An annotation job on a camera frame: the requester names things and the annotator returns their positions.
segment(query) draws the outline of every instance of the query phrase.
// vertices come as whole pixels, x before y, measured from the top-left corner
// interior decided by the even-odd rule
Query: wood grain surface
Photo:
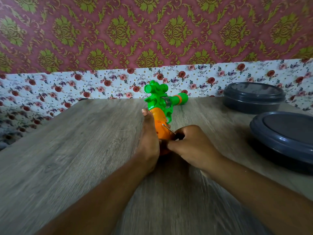
[[[143,99],[83,100],[0,152],[0,234],[33,234],[123,165],[138,143]],[[300,111],[282,104],[280,110]],[[313,200],[313,178],[248,144],[253,115],[221,97],[175,106],[172,129],[197,124],[225,156]],[[177,155],[163,156],[112,234],[271,234],[226,190]]]

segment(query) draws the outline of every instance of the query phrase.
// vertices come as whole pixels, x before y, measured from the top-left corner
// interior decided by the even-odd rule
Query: floral wallpaper
[[[309,59],[312,13],[309,0],[0,0],[0,73]]]
[[[313,114],[313,59],[0,74],[2,144],[25,136],[82,98],[146,98],[144,86],[151,80],[168,84],[169,95],[189,97],[223,96],[233,82],[267,83],[281,87],[288,103]]]

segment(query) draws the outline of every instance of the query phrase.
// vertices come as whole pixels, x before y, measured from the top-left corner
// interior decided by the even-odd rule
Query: person's left arm
[[[153,115],[147,109],[134,156],[75,204],[45,225],[37,235],[110,234],[143,178],[153,171],[160,147]]]

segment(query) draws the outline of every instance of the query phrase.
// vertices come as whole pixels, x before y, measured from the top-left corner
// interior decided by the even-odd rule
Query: forearm
[[[148,170],[137,157],[131,158],[49,222],[38,235],[110,234]]]
[[[312,201],[226,157],[213,160],[205,172],[275,234],[312,234]]]

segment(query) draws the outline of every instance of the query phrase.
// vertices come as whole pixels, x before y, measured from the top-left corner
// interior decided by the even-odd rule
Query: white floral wallpaper
[[[286,101],[313,113],[313,59],[215,65],[0,75],[0,137],[11,144],[70,108],[81,98],[146,98],[151,80],[166,83],[168,94],[222,96],[232,82],[262,82],[281,87]]]

